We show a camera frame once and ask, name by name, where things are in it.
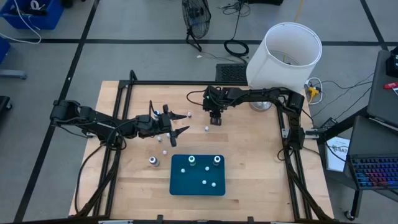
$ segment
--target grey floor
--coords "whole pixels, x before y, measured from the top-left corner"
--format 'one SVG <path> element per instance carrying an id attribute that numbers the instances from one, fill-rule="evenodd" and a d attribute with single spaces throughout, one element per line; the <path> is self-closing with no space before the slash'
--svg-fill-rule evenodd
<path id="1" fill-rule="evenodd" d="M 212 20 L 204 39 L 229 39 L 236 16 L 223 15 L 217 7 L 234 1 L 209 1 Z M 371 13 L 388 42 L 398 41 L 396 0 L 367 0 Z M 80 39 L 94 0 L 75 1 L 66 9 L 55 30 L 41 30 L 45 39 Z M 281 6 L 254 4 L 251 14 L 241 18 L 237 39 L 261 40 L 279 22 L 292 22 L 299 0 L 285 0 Z M 305 0 L 302 23 L 322 41 L 377 42 L 360 0 Z M 28 30 L 15 30 L 4 19 L 0 31 L 18 38 L 34 38 Z M 181 0 L 101 0 L 88 39 L 179 39 L 185 38 Z M 53 100 L 57 99 L 70 69 L 78 44 L 11 44 L 1 69 L 24 70 L 27 80 L 0 79 L 0 95 L 12 98 L 13 109 L 0 129 L 0 223 L 12 222 L 25 191 L 35 160 L 49 126 Z M 250 45 L 251 57 L 257 45 Z M 222 44 L 203 45 L 205 52 L 229 57 Z M 374 70 L 380 46 L 324 46 L 312 77 L 351 86 Z M 214 80 L 215 60 L 186 44 L 85 44 L 67 99 L 95 107 L 103 80 L 127 79 L 134 69 L 140 80 Z M 350 90 L 314 117 L 316 126 L 336 117 L 356 101 L 368 86 Z M 310 108 L 317 113 L 343 91 L 331 83 L 324 85 L 325 99 Z M 368 95 L 339 121 L 362 108 Z M 24 220 L 66 217 L 72 201 L 77 173 L 85 148 L 84 139 L 56 130 L 32 194 Z M 335 217 L 347 221 L 343 212 L 351 208 L 353 190 L 327 180 Z M 356 222 L 397 223 L 398 204 L 374 192 L 363 194 Z"/>

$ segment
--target blue tray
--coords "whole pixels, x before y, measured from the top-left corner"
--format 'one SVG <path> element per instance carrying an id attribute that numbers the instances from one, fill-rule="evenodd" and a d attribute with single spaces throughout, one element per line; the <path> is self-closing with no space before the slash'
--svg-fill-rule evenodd
<path id="1" fill-rule="evenodd" d="M 190 166 L 189 156 L 195 156 L 196 165 Z M 215 156 L 220 156 L 218 166 L 213 165 Z M 214 195 L 225 194 L 225 165 L 222 155 L 173 155 L 170 177 L 170 194 L 172 195 Z"/>

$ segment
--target lamp base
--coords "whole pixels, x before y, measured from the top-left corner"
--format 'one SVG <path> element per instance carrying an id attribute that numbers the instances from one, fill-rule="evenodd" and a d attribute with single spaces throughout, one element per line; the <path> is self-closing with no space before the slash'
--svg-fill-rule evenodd
<path id="1" fill-rule="evenodd" d="M 270 102 L 251 102 L 249 103 L 250 107 L 254 111 L 263 112 L 271 108 L 272 103 Z"/>

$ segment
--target red object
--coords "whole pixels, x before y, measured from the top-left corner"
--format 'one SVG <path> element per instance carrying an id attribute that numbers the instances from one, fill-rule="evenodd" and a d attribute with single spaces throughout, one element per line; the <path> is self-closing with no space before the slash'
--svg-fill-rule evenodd
<path id="1" fill-rule="evenodd" d="M 390 89 L 393 89 L 395 87 L 398 87 L 398 82 L 384 84 L 384 88 L 386 90 L 390 90 Z"/>

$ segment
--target rgb keyboard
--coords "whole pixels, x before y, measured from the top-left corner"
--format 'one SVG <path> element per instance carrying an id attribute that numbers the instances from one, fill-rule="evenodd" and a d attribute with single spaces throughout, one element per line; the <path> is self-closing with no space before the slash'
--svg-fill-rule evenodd
<path id="1" fill-rule="evenodd" d="M 398 156 L 352 158 L 351 173 L 360 190 L 383 189 L 379 182 L 390 189 L 398 189 Z"/>

